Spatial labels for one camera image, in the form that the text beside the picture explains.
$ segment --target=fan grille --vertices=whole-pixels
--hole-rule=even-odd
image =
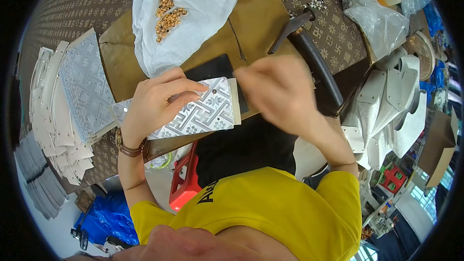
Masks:
[[[432,43],[420,31],[416,31],[408,38],[403,47],[408,55],[415,55],[419,58],[420,72],[419,79],[421,81],[430,78],[435,67],[435,54],[433,53]]]

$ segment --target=brown patterned tablecloth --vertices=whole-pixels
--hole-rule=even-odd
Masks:
[[[341,11],[341,0],[326,0],[327,11],[315,10],[317,20],[304,27],[326,60],[332,73],[366,57],[366,49],[359,29]],[[289,13],[300,14],[306,0],[286,0]],[[19,75],[22,99],[29,99],[29,84],[41,46],[55,49],[62,41],[72,42],[90,28],[100,36],[125,11],[132,0],[40,0],[26,28],[21,51]],[[29,103],[23,103],[28,115]],[[67,193],[87,187],[117,174],[115,130],[111,130],[94,144],[94,168],[84,174],[80,186],[69,184],[58,177]]]
[[[332,74],[357,63],[367,56],[358,26],[343,14],[341,0],[324,0],[326,10],[312,9],[316,20],[304,28],[313,38]],[[309,0],[283,0],[289,14],[300,15]]]
[[[55,49],[60,41],[72,42],[92,27],[100,36],[130,8],[132,0],[40,0],[29,20],[21,50],[22,99],[29,99],[29,84],[41,46]],[[23,103],[23,109],[28,115],[28,102]],[[111,130],[92,146],[94,168],[85,172],[80,186],[57,177],[67,193],[117,174],[115,133],[115,129]]]

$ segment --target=black fisheye border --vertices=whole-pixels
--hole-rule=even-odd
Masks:
[[[39,0],[1,0],[1,49],[0,64],[0,255],[2,260],[58,260],[38,230],[21,195],[10,135],[12,111],[10,109],[12,75],[18,44],[27,19]],[[464,87],[461,67],[464,35],[464,0],[432,0],[437,6],[448,33],[459,67],[459,82]],[[460,151],[464,151],[461,142]],[[431,233],[411,257],[411,260],[460,260],[463,257],[464,222],[464,168],[463,154],[459,155],[454,182],[438,221]]]

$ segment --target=hand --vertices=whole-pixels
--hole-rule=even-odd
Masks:
[[[180,67],[140,82],[121,126],[124,145],[138,148],[145,137],[171,122],[183,106],[200,99],[194,91],[207,90],[208,87],[187,79]],[[180,95],[169,102],[176,94]]]
[[[313,80],[306,64],[293,56],[271,56],[235,71],[241,88],[263,118],[281,130],[314,143],[326,121],[317,111]]]

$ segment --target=white leather strip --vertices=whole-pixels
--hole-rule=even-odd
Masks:
[[[53,94],[53,120],[55,128],[55,145],[74,146],[73,129],[69,114],[68,102],[66,102],[65,92],[61,85],[61,80],[56,77],[57,84]]]

